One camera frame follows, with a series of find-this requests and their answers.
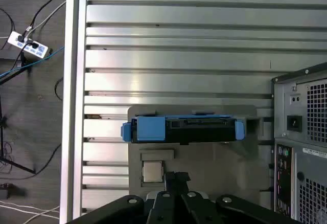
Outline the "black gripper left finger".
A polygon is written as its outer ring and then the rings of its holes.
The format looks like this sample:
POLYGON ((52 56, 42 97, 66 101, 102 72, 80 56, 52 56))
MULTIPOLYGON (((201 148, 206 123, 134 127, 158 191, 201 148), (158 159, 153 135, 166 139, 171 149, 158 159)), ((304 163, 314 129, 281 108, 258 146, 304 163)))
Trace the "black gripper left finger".
POLYGON ((175 209, 175 172, 165 174, 165 190, 143 200, 126 195, 69 223, 173 223, 175 209))

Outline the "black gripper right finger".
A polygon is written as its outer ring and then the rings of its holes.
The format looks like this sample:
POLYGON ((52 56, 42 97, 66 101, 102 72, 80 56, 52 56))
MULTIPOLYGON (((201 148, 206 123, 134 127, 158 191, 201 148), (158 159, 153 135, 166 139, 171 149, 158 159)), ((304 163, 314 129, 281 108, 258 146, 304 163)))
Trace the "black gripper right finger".
POLYGON ((234 195, 222 195, 215 201, 188 188, 187 172, 177 172, 177 194, 193 223, 299 223, 234 195))

